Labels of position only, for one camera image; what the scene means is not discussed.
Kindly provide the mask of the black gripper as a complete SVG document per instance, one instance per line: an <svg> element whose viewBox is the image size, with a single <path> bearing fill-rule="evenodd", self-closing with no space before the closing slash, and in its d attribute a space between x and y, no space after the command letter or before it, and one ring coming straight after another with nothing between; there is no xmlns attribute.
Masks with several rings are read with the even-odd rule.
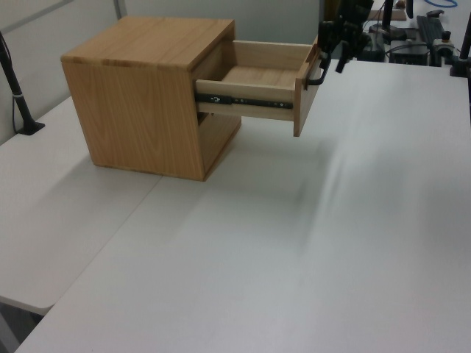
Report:
<svg viewBox="0 0 471 353"><path fill-rule="evenodd" d="M372 9L372 1L340 1L334 22L334 38L339 42L341 52L336 72L342 73L345 65L357 57L369 44L370 37L364 32L364 23ZM319 24L318 47L323 57L332 52L333 22Z"/></svg>

